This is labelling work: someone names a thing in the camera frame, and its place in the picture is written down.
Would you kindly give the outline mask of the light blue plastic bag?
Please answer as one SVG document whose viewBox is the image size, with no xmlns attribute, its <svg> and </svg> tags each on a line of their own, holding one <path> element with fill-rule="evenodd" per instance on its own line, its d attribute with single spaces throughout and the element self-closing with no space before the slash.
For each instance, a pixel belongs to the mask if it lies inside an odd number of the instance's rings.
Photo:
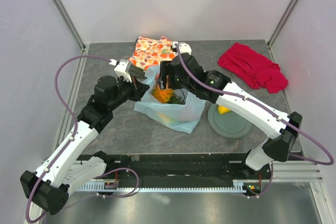
<svg viewBox="0 0 336 224">
<path fill-rule="evenodd" d="M 134 110 L 143 113 L 150 117 L 151 119 L 158 121 L 157 113 L 163 113 L 166 116 L 174 119 L 176 123 L 172 127 L 168 127 L 172 130 L 185 132 L 191 134 L 192 131 L 197 126 L 201 117 L 196 121 L 182 122 L 179 120 L 181 111 L 187 108 L 199 108 L 204 111 L 205 101 L 196 97 L 196 95 L 190 93 L 185 89 L 174 90 L 174 93 L 181 98 L 184 98 L 184 104 L 163 104 L 152 96 L 152 90 L 156 85 L 156 76 L 159 74 L 159 66 L 151 66 L 145 73 L 146 79 L 143 81 L 144 84 L 150 86 L 150 89 L 145 93 L 141 101 L 136 102 L 134 105 Z"/>
</svg>

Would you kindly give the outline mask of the yellow mango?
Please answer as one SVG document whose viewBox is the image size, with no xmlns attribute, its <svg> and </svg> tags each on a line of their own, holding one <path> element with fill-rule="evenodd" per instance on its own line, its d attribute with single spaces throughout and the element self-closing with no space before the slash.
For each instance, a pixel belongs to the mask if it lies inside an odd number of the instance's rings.
<svg viewBox="0 0 336 224">
<path fill-rule="evenodd" d="M 231 111 L 231 109 L 224 107 L 224 106 L 218 106 L 217 111 L 219 114 L 225 114 Z"/>
</svg>

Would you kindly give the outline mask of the peach fruit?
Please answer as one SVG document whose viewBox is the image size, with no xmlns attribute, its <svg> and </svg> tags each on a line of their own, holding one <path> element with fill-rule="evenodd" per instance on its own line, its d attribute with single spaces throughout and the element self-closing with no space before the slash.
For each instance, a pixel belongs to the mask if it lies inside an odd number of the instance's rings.
<svg viewBox="0 0 336 224">
<path fill-rule="evenodd" d="M 169 76 L 165 76 L 162 78 L 162 88 L 163 89 L 169 88 Z"/>
</svg>

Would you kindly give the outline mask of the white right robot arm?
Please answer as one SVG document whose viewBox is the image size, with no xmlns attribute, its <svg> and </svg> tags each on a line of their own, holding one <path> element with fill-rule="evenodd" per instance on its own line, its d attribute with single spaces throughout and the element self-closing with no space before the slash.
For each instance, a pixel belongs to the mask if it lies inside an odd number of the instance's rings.
<svg viewBox="0 0 336 224">
<path fill-rule="evenodd" d="M 254 178 L 272 161 L 286 162 L 298 137 L 302 115 L 278 111 L 245 92 L 217 70 L 205 71 L 188 53 L 160 64 L 161 88 L 185 89 L 199 99 L 224 106 L 261 129 L 267 140 L 248 152 L 241 174 Z"/>
</svg>

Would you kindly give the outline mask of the red bell pepper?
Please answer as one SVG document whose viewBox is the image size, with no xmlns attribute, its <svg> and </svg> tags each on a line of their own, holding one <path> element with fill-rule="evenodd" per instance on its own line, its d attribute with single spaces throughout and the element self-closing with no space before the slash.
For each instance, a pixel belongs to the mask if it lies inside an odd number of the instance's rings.
<svg viewBox="0 0 336 224">
<path fill-rule="evenodd" d="M 179 120 L 182 122 L 196 121 L 203 113 L 202 109 L 199 108 L 187 108 L 185 107 L 179 116 Z"/>
</svg>

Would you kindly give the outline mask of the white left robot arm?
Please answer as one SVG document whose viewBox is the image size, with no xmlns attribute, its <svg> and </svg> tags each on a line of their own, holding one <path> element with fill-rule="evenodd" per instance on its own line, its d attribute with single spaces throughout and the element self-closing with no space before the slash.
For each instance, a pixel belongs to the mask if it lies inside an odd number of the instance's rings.
<svg viewBox="0 0 336 224">
<path fill-rule="evenodd" d="M 149 88 L 136 78 L 127 82 L 122 77 L 101 77 L 76 124 L 55 152 L 34 172 L 26 170 L 21 175 L 20 183 L 26 198 L 50 215 L 55 215 L 64 207 L 72 192 L 87 181 L 100 175 L 111 178 L 115 165 L 107 161 L 103 152 L 91 158 L 84 167 L 72 173 L 69 169 L 113 119 L 113 111 L 128 100 L 140 101 Z"/>
</svg>

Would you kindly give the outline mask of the green orange mango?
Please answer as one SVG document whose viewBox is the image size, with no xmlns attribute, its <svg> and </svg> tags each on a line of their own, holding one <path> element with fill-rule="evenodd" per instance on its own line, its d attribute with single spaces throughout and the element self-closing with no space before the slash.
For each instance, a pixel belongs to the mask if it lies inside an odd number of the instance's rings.
<svg viewBox="0 0 336 224">
<path fill-rule="evenodd" d="M 163 114 L 163 113 L 157 113 L 157 118 L 158 118 L 158 121 L 161 123 L 161 124 L 163 124 L 163 125 L 165 125 L 165 126 L 167 126 L 167 127 L 172 127 L 175 123 L 176 123 L 176 121 L 174 120 L 174 119 L 172 119 L 172 118 L 170 118 L 170 117 L 168 117 L 168 116 L 166 116 L 165 114 Z"/>
</svg>

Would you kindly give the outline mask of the orange pineapple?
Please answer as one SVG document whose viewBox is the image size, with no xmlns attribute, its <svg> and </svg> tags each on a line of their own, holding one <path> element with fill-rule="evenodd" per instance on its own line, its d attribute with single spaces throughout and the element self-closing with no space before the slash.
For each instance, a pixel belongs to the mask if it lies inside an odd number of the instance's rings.
<svg viewBox="0 0 336 224">
<path fill-rule="evenodd" d="M 184 98 L 176 95 L 172 89 L 156 87 L 152 90 L 152 96 L 163 104 L 184 104 Z"/>
</svg>

